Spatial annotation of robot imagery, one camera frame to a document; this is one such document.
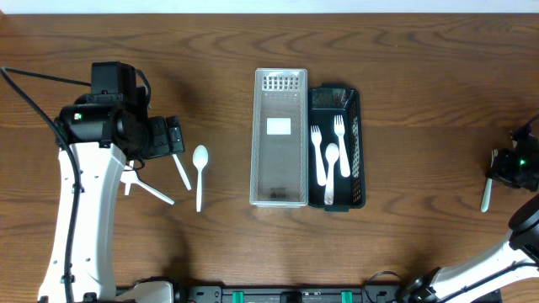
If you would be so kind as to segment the white plastic fork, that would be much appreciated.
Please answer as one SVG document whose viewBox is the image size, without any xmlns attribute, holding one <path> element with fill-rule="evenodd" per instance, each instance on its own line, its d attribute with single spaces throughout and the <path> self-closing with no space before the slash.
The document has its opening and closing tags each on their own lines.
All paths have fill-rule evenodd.
<svg viewBox="0 0 539 303">
<path fill-rule="evenodd" d="M 317 125 L 312 125 L 311 128 L 311 141 L 315 151 L 315 167 L 316 178 L 319 186 L 326 185 L 326 173 L 323 165 L 323 158 L 321 153 L 322 134 Z"/>
<path fill-rule="evenodd" d="M 498 150 L 494 149 L 491 151 L 491 163 L 490 167 L 494 165 L 494 158 L 498 155 Z M 485 189 L 483 192 L 483 199 L 481 202 L 480 210 L 485 213 L 488 211 L 489 205 L 490 205 L 490 199 L 491 199 L 491 191 L 492 191 L 492 184 L 493 180 L 491 178 L 486 179 Z"/>
<path fill-rule="evenodd" d="M 334 116 L 334 134 L 338 137 L 339 141 L 339 165 L 340 172 L 343 178 L 350 176 L 350 164 L 349 158 L 344 143 L 345 127 L 344 118 L 342 115 Z"/>
</svg>

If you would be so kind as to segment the white plastic spoon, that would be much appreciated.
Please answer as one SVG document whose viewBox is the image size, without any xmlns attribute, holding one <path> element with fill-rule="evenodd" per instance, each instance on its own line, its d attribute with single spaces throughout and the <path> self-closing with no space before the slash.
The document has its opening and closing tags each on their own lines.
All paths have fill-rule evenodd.
<svg viewBox="0 0 539 303">
<path fill-rule="evenodd" d="M 325 157 L 328 163 L 328 173 L 324 190 L 324 204 L 332 205 L 334 203 L 334 166 L 339 159 L 339 148 L 335 143 L 328 144 Z"/>
<path fill-rule="evenodd" d="M 122 173 L 122 181 L 124 184 L 125 184 L 125 190 L 124 190 L 124 195 L 129 195 L 130 194 L 130 191 L 131 191 L 131 184 L 132 182 L 130 182 L 128 179 L 127 179 L 127 171 L 129 170 L 132 170 L 134 168 L 134 160 L 131 160 L 129 161 L 129 164 L 128 164 L 128 169 L 126 171 L 124 171 Z"/>
<path fill-rule="evenodd" d="M 185 187 L 188 190 L 191 190 L 192 186 L 191 186 L 189 177 L 188 177 L 187 173 L 184 170 L 184 166 L 183 166 L 182 162 L 180 161 L 179 156 L 177 154 L 173 154 L 173 160 L 174 160 L 175 165 L 176 165 L 176 167 L 177 167 L 177 169 L 179 171 L 179 175 L 180 175 L 182 181 L 184 182 Z"/>
<path fill-rule="evenodd" d="M 195 165 L 195 168 L 197 169 L 195 207 L 196 207 L 196 211 L 200 213 L 201 207 L 202 207 L 202 191 L 203 191 L 202 173 L 205 166 L 209 162 L 209 154 L 206 147 L 203 145 L 197 146 L 194 150 L 192 160 L 193 160 L 193 164 Z"/>
</svg>

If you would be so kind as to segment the white plastic spoon crossing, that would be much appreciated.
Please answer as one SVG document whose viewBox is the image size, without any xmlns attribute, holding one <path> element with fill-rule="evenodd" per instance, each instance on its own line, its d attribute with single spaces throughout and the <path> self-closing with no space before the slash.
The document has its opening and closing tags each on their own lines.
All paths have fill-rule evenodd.
<svg viewBox="0 0 539 303">
<path fill-rule="evenodd" d="M 129 170 L 127 171 L 127 179 L 132 182 L 131 186 L 132 185 L 137 185 L 139 187 L 141 187 L 142 189 L 146 190 L 147 192 L 149 192 L 150 194 L 154 195 L 155 197 L 159 198 L 160 200 L 170 204 L 170 205 L 173 205 L 174 204 L 174 201 L 172 199 L 170 199 L 167 195 L 163 194 L 162 192 L 160 192 L 159 190 L 153 188 L 152 186 L 148 185 L 147 183 L 144 183 L 139 175 L 138 175 L 138 172 L 135 171 L 135 170 Z"/>
</svg>

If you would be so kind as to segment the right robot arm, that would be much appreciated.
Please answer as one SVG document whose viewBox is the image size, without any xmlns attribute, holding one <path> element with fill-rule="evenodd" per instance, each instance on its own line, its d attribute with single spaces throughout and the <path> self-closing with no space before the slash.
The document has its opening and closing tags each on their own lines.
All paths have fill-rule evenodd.
<svg viewBox="0 0 539 303">
<path fill-rule="evenodd" d="M 510 133 L 510 149 L 494 149 L 486 172 L 482 208 L 492 182 L 538 193 L 538 138 L 533 117 Z M 504 238 L 457 266 L 436 268 L 404 287 L 398 302 L 472 302 L 508 284 L 538 276 L 538 197 L 524 203 L 510 218 Z"/>
</svg>

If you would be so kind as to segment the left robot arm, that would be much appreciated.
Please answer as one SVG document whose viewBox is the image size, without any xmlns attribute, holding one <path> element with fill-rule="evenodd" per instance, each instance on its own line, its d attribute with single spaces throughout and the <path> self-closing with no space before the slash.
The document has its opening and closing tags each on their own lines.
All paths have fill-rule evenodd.
<svg viewBox="0 0 539 303">
<path fill-rule="evenodd" d="M 61 195 L 51 260 L 40 302 L 180 302 L 171 280 L 150 278 L 118 293 L 112 268 L 115 206 L 123 173 L 184 152 L 179 118 L 149 117 L 151 89 L 120 61 L 92 65 L 91 91 L 55 120 L 67 146 L 59 152 Z"/>
</svg>

